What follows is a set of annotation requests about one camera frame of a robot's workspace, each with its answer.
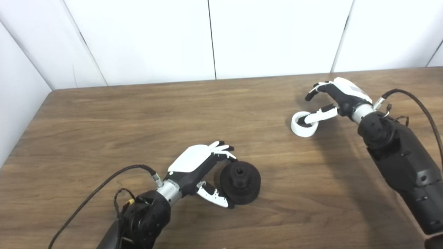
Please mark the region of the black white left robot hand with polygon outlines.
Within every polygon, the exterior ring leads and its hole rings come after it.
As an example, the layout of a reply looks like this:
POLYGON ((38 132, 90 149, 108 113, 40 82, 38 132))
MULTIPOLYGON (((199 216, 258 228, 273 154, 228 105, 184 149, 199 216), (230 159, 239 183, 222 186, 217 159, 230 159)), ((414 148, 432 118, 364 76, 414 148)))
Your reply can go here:
POLYGON ((210 145, 193 145, 188 147, 169 167, 163 185, 157 188, 173 207, 187 195, 197 194, 208 202, 222 208, 233 209, 234 203, 220 194, 217 188, 204 180, 217 162, 228 160, 237 162, 232 153, 234 147, 223 141, 215 141, 210 145))

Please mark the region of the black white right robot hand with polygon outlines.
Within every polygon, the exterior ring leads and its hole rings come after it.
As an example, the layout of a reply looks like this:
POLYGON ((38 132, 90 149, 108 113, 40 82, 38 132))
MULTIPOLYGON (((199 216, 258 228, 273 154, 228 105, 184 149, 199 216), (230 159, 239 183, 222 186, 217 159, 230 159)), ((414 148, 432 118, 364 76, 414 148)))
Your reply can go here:
POLYGON ((311 101, 318 93, 328 94, 336 104, 329 104, 317 112, 305 115, 299 119, 299 124, 313 124, 336 116, 348 117, 359 124, 364 117, 375 112, 372 100, 366 92, 344 78, 337 77, 333 81, 316 83, 305 100, 311 101))

